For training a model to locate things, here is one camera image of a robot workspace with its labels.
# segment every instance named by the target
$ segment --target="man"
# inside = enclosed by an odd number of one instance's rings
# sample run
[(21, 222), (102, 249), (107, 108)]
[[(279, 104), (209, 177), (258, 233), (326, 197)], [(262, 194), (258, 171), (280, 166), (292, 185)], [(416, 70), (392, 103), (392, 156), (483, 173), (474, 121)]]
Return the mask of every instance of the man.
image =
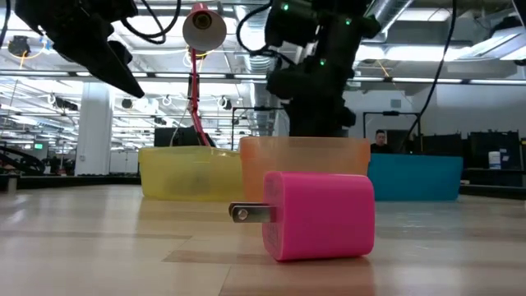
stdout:
[(385, 131), (376, 131), (376, 143), (371, 145), (371, 153), (393, 153), (391, 147), (385, 143)]

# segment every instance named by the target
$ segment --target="pipe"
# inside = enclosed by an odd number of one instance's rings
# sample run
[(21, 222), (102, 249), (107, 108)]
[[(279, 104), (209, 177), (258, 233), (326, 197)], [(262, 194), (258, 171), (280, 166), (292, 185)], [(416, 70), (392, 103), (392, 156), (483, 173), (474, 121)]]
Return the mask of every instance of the pipe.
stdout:
[(387, 40), (387, 34), (390, 27), (400, 17), (404, 10), (413, 3), (413, 0), (376, 0), (369, 6), (366, 15), (374, 15), (381, 25), (381, 32), (373, 39), (371, 43), (382, 43)]

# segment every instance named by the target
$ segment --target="pink power adapter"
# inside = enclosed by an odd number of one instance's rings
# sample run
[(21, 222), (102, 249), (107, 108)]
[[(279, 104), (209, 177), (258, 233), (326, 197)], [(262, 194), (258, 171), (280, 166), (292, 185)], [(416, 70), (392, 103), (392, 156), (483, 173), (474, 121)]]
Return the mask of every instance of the pink power adapter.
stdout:
[(265, 249), (276, 261), (360, 257), (372, 251), (374, 190), (369, 178), (269, 172), (263, 203), (232, 203), (236, 223), (263, 223)]

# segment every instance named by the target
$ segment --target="black cable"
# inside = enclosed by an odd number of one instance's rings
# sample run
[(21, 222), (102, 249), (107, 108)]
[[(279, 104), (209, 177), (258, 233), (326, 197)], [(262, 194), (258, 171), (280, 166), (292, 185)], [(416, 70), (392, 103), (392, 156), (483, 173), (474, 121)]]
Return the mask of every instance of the black cable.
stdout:
[[(147, 42), (150, 42), (152, 44), (163, 44), (166, 42), (166, 34), (171, 30), (173, 29), (173, 27), (175, 26), (175, 24), (177, 23), (178, 21), (178, 18), (179, 18), (179, 15), (181, 14), (181, 0), (178, 0), (178, 3), (177, 3), (177, 6), (175, 8), (175, 14), (173, 16), (173, 19), (172, 21), (170, 21), (170, 23), (168, 24), (168, 26), (163, 29), (163, 26), (161, 25), (161, 23), (159, 22), (159, 18), (155, 15), (154, 11), (151, 9), (150, 7), (150, 4), (148, 4), (148, 2), (146, 0), (141, 0), (142, 3), (145, 5), (146, 7), (146, 10), (148, 10), (148, 12), (154, 17), (154, 20), (155, 20), (155, 23), (157, 24), (157, 26), (160, 28), (160, 32), (159, 33), (153, 33), (153, 34), (145, 34), (145, 33), (141, 33), (139, 32), (137, 29), (135, 29), (128, 21), (127, 19), (122, 19), (121, 22), (122, 22), (122, 25), (124, 25), (124, 27), (126, 27), (130, 32), (132, 32), (135, 36), (143, 39), (144, 41), (147, 41)], [(153, 40), (153, 38), (159, 38), (159, 37), (162, 37), (162, 39), (160, 41), (158, 40)]]
[(441, 76), (442, 68), (444, 66), (444, 61), (445, 61), (445, 55), (447, 54), (447, 50), (450, 48), (451, 39), (453, 38), (453, 33), (454, 33), (454, 25), (456, 24), (456, 20), (457, 20), (457, 9), (458, 9), (458, 7), (457, 7), (457, 0), (451, 0), (451, 5), (453, 6), (453, 11), (451, 12), (450, 31), (449, 31), (449, 33), (447, 35), (447, 39), (445, 41), (444, 55), (442, 56), (441, 62), (438, 64), (438, 69), (436, 69), (435, 80), (433, 81), (433, 83), (431, 85), (431, 89), (429, 90), (429, 95), (427, 96), (426, 103), (424, 104), (424, 107), (422, 108), (422, 111), (420, 111), (420, 113), (418, 114), (417, 118), (415, 119), (413, 125), (411, 125), (411, 127), (409, 128), (408, 134), (407, 134), (407, 136), (405, 136), (404, 140), (402, 141), (402, 146), (400, 147), (399, 150), (401, 150), (404, 147), (405, 143), (411, 137), (411, 134), (413, 133), (414, 128), (417, 126), (417, 124), (420, 123), (420, 120), (422, 119), (422, 115), (426, 112), (427, 106), (431, 102), (431, 98), (433, 97), (433, 93), (435, 92), (435, 88), (436, 88), (436, 85), (438, 83), (438, 78), (440, 78), (440, 76)]
[(243, 41), (241, 40), (241, 29), (242, 29), (243, 25), (245, 24), (245, 22), (247, 22), (248, 19), (250, 19), (254, 15), (256, 15), (256, 14), (258, 14), (260, 12), (264, 12), (265, 10), (269, 9), (270, 7), (272, 7), (272, 2), (273, 2), (273, 0), (269, 0), (269, 2), (266, 3), (265, 5), (262, 5), (262, 6), (258, 7), (258, 8), (256, 8), (256, 9), (254, 9), (253, 11), (248, 12), (245, 15), (245, 17), (243, 17), (243, 19), (239, 21), (238, 27), (236, 28), (236, 39), (238, 40), (239, 45), (241, 45), (241, 47), (243, 49), (245, 49), (247, 52), (249, 52), (249, 54), (251, 56), (264, 56), (264, 57), (270, 57), (270, 58), (278, 58), (278, 59), (284, 60), (285, 62), (287, 62), (290, 65), (295, 65), (295, 63), (293, 62), (292, 59), (288, 58), (284, 54), (279, 53), (279, 52), (277, 52), (277, 51), (275, 51), (273, 49), (269, 49), (268, 45), (264, 45), (260, 49), (253, 50), (253, 49), (248, 48), (243, 43)]
[(6, 38), (7, 24), (9, 23), (10, 17), (11, 17), (11, 0), (6, 0), (6, 15), (3, 19), (2, 33), (0, 33), (0, 45), (3, 45), (3, 40)]

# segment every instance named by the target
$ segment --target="orange bin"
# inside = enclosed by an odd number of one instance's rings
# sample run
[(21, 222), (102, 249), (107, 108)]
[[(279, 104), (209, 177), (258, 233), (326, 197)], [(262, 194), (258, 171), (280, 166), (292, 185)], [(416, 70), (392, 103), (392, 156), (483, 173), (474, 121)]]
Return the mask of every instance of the orange bin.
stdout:
[(263, 201), (263, 179), (267, 172), (367, 176), (371, 147), (366, 139), (259, 136), (242, 138), (240, 154), (245, 199)]

